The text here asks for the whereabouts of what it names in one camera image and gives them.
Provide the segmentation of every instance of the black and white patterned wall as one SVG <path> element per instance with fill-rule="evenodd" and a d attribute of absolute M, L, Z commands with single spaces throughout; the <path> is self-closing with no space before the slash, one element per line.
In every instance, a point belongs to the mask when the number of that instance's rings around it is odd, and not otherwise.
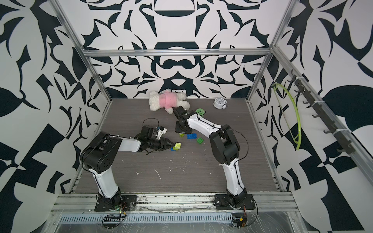
<path fill-rule="evenodd" d="M 86 49 L 268 48 L 289 0 L 64 0 Z M 246 97 L 263 56 L 101 57 L 113 98 Z"/>
<path fill-rule="evenodd" d="M 61 0 L 87 49 L 260 48 L 289 0 Z"/>
<path fill-rule="evenodd" d="M 0 231 L 40 227 L 107 101 L 46 0 L 0 1 Z"/>
<path fill-rule="evenodd" d="M 373 154 L 373 1 L 301 0 L 280 49 Z"/>
<path fill-rule="evenodd" d="M 372 1 L 301 0 L 280 49 L 309 80 L 333 112 L 371 153 L 373 111 Z M 251 100 L 281 182 L 292 191 L 310 232 L 372 232 L 373 187 L 341 149 L 314 110 L 296 97 L 296 87 L 273 58 Z M 273 82 L 296 100 L 302 143 L 295 143 L 280 111 Z M 291 132 L 297 120 L 290 99 L 278 97 Z"/>
<path fill-rule="evenodd" d="M 263 55 L 94 57 L 112 98 L 148 98 L 170 88 L 188 98 L 246 97 Z"/>

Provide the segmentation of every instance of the alarm clock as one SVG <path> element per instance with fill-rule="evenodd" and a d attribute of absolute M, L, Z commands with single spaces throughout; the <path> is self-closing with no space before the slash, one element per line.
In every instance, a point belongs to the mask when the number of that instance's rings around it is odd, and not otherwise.
<path fill-rule="evenodd" d="M 217 109 L 225 109 L 227 107 L 227 101 L 223 98 L 216 98 L 214 101 L 214 107 Z"/>

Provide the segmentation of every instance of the white plush toy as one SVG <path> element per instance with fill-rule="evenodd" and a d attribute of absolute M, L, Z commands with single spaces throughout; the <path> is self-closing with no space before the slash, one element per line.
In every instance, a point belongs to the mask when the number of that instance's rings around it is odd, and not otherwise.
<path fill-rule="evenodd" d="M 157 111 L 160 108 L 165 108 L 169 114 L 173 113 L 172 107 L 182 106 L 185 110 L 189 110 L 190 105 L 185 99 L 187 94 L 184 92 L 171 92 L 166 89 L 163 94 L 158 94 L 156 91 L 150 92 L 149 105 L 151 111 Z"/>

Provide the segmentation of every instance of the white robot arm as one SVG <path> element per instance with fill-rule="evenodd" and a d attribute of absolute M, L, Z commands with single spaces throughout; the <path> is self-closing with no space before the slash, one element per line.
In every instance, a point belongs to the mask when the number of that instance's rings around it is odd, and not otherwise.
<path fill-rule="evenodd" d="M 176 132 L 191 133 L 195 129 L 210 139 L 213 155 L 224 169 L 228 203 L 232 208 L 242 207 L 247 192 L 239 172 L 240 146 L 233 130 L 229 125 L 216 125 L 199 117 L 194 111 L 184 110 L 181 106 L 174 109 L 174 114 L 179 120 L 176 122 Z M 134 138 L 122 138 L 100 132 L 83 150 L 80 160 L 93 174 L 100 198 L 104 199 L 105 203 L 118 206 L 120 202 L 120 190 L 112 173 L 112 163 L 118 151 L 142 152 L 147 148 L 162 151 L 175 145 L 167 138 L 154 138 L 153 130 L 154 128 L 145 125 L 141 133 Z"/>
<path fill-rule="evenodd" d="M 181 106 L 174 109 L 174 114 L 179 120 L 175 126 L 177 133 L 191 133 L 195 129 L 210 139 L 213 155 L 223 165 L 229 204 L 233 208 L 241 207 L 247 192 L 238 167 L 240 146 L 231 127 L 214 124 Z"/>

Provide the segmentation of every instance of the wooden floor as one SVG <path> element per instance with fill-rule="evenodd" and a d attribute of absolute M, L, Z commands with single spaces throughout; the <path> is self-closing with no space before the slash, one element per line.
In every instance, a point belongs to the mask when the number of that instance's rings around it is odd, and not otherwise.
<path fill-rule="evenodd" d="M 249 142 L 249 154 L 239 162 L 242 181 L 248 191 L 275 191 L 275 183 L 268 167 L 263 149 L 260 145 L 248 107 L 243 98 L 228 100 L 228 108 L 216 109 L 214 100 L 188 100 L 191 109 L 203 108 L 204 117 L 216 124 L 228 124 L 245 135 Z M 173 142 L 180 142 L 178 151 L 162 152 L 118 152 L 112 165 L 114 178 L 122 192 L 225 192 L 226 179 L 223 168 L 212 155 L 208 138 L 197 131 L 197 138 L 205 141 L 200 145 L 196 139 L 180 137 L 175 133 L 176 117 L 163 108 L 150 111 L 148 100 L 115 99 L 102 127 L 113 135 L 122 137 L 135 136 L 141 130 L 143 120 L 154 117 L 161 126 L 167 128 L 164 137 Z M 147 125 L 157 126 L 157 121 L 150 119 Z M 245 139 L 235 133 L 240 143 L 240 158 L 247 151 Z M 92 175 L 83 171 L 76 193 L 96 193 L 97 185 Z"/>

